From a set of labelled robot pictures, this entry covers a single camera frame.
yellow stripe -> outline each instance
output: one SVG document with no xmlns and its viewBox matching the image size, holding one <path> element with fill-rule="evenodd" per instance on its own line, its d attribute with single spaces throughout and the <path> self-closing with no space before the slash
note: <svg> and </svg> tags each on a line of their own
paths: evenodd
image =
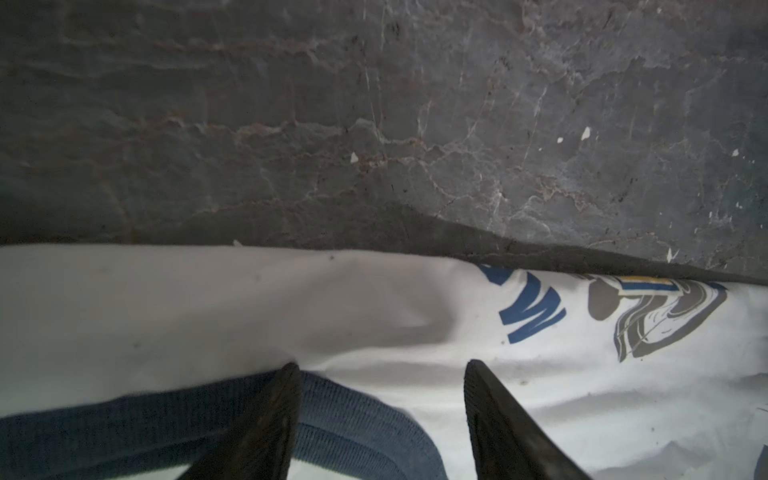
<svg viewBox="0 0 768 480">
<path fill-rule="evenodd" d="M 620 276 L 618 278 L 622 282 L 643 282 L 659 283 L 660 285 L 673 285 L 672 281 L 667 278 L 655 278 L 653 276 Z"/>
</svg>

printed graphic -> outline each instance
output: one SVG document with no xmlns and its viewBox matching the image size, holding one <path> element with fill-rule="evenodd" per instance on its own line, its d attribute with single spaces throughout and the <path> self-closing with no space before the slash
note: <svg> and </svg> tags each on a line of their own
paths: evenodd
<svg viewBox="0 0 768 480">
<path fill-rule="evenodd" d="M 719 283 L 645 276 L 579 276 L 590 280 L 588 309 L 595 320 L 618 312 L 614 345 L 619 362 L 649 355 L 693 332 L 727 298 Z"/>
<path fill-rule="evenodd" d="M 514 272 L 486 265 L 479 267 L 488 281 L 496 285 L 503 285 Z M 521 342 L 565 318 L 565 308 L 560 308 L 560 295 L 550 286 L 542 296 L 541 281 L 531 272 L 525 272 L 525 275 L 525 287 L 518 298 L 498 313 L 505 325 L 531 319 L 508 335 L 510 343 Z"/>
</svg>

ribbed blue fabric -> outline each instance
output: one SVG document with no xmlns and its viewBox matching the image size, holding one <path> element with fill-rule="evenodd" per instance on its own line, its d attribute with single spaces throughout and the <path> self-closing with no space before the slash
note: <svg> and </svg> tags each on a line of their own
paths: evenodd
<svg viewBox="0 0 768 480">
<path fill-rule="evenodd" d="M 216 445 L 274 372 L 173 392 L 0 419 L 0 478 L 111 478 L 192 463 Z M 409 417 L 302 372 L 293 456 L 364 480 L 445 480 Z"/>
</svg>

stone surface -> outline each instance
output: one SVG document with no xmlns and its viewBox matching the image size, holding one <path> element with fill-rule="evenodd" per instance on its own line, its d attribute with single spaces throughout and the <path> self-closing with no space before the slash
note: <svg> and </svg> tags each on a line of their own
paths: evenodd
<svg viewBox="0 0 768 480">
<path fill-rule="evenodd" d="M 0 10 L 6 243 L 768 280 L 764 0 Z"/>
</svg>

gray stone floor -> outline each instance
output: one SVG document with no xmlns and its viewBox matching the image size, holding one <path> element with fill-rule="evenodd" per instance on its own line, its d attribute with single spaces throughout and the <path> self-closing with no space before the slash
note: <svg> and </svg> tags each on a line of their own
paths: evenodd
<svg viewBox="0 0 768 480">
<path fill-rule="evenodd" d="M 765 0 L 8 0 L 0 39 L 5 243 L 768 280 Z"/>
</svg>

